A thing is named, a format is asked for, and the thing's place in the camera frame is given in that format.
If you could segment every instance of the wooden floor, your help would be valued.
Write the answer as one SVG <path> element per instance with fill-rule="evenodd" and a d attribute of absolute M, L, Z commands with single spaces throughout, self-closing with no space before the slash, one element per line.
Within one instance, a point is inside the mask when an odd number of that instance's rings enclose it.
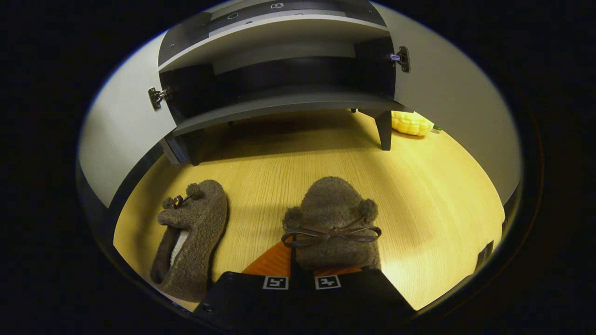
<path fill-rule="evenodd" d="M 118 220 L 114 245 L 149 283 L 165 228 L 157 223 L 160 202 L 184 196 L 188 184 L 205 179 L 222 184 L 230 206 L 214 280 L 225 271 L 241 272 L 277 243 L 286 209 L 298 206 L 324 176 L 344 178 L 377 202 L 382 270 L 414 309 L 473 273 L 478 253 L 501 240 L 505 214 L 495 187 L 445 131 L 424 138 L 394 131 L 391 151 L 382 151 L 372 118 L 310 111 L 213 127 L 204 143 L 196 152 L 203 158 L 198 166 L 160 158 Z M 197 306 L 171 299 L 189 310 Z"/>

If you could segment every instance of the brown ribbon bow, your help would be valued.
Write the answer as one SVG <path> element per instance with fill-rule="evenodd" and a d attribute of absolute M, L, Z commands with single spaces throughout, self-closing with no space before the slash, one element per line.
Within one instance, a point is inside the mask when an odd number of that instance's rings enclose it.
<path fill-rule="evenodd" d="M 331 237 L 341 237 L 345 240 L 349 241 L 356 241 L 356 242 L 373 242 L 381 236 L 381 228 L 375 226 L 368 226 L 368 227 L 361 227 L 361 228 L 350 228 L 351 226 L 357 224 L 364 220 L 364 217 L 352 222 L 351 224 L 345 227 L 333 227 L 331 229 L 325 228 L 318 228 L 313 227 L 310 225 L 301 224 L 299 230 L 289 231 L 285 233 L 281 237 L 281 241 L 284 243 L 286 247 L 292 248 L 302 248 L 302 247 L 309 247 L 315 244 L 319 244 L 323 241 L 327 241 Z M 376 236 L 367 236 L 367 235 L 355 235 L 354 233 L 371 230 L 377 233 Z M 294 238 L 293 241 L 286 241 L 289 237 L 295 237 L 297 235 L 306 235 L 311 236 L 312 238 L 306 238 L 302 240 L 297 240 Z"/>

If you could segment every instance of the metal hinge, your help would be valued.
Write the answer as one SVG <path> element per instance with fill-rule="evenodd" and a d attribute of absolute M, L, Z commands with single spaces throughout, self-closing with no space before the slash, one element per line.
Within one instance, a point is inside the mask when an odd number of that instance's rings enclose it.
<path fill-rule="evenodd" d="M 403 72 L 409 72 L 408 49 L 405 46 L 400 46 L 399 52 L 397 54 L 390 54 L 389 57 L 391 58 L 391 60 L 396 61 L 399 65 L 402 66 Z"/>
<path fill-rule="evenodd" d="M 170 100 L 172 98 L 173 90 L 169 86 L 166 87 L 163 91 L 157 91 L 155 87 L 150 88 L 147 93 L 149 93 L 149 100 L 151 100 L 151 104 L 153 105 L 153 110 L 157 110 L 162 105 L 159 103 L 161 100 Z"/>

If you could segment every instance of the brown slipper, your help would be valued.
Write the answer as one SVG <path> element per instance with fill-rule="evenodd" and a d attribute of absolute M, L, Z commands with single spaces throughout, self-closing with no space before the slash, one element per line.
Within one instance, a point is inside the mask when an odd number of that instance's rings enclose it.
<path fill-rule="evenodd" d="M 307 270 L 380 269 L 381 229 L 371 225 L 377 214 L 374 201 L 363 200 L 348 182 L 325 177 L 308 189 L 300 207 L 285 213 L 282 242 L 296 248 L 296 262 Z"/>
<path fill-rule="evenodd" d="M 173 297 L 200 301 L 210 280 L 210 258 L 224 233 L 228 199 L 219 183 L 190 184 L 187 196 L 163 201 L 157 222 L 167 225 L 153 266 L 151 280 Z"/>

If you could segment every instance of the yellow plush toy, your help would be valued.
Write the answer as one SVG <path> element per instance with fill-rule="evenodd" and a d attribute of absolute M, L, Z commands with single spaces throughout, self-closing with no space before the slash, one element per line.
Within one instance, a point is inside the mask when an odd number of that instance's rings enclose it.
<path fill-rule="evenodd" d="M 416 112 L 394 110 L 391 111 L 391 126 L 398 132 L 416 136 L 425 136 L 433 128 L 440 130 L 434 123 Z"/>

